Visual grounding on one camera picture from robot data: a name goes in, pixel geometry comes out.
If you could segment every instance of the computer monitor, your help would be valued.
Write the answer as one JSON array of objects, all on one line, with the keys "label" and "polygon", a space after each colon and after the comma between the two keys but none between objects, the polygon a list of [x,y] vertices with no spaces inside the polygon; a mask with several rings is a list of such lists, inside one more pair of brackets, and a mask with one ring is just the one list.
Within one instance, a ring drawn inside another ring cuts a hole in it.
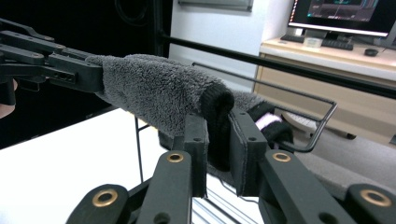
[{"label": "computer monitor", "polygon": [[386,37],[395,21],[396,0],[294,0],[289,27]]}]

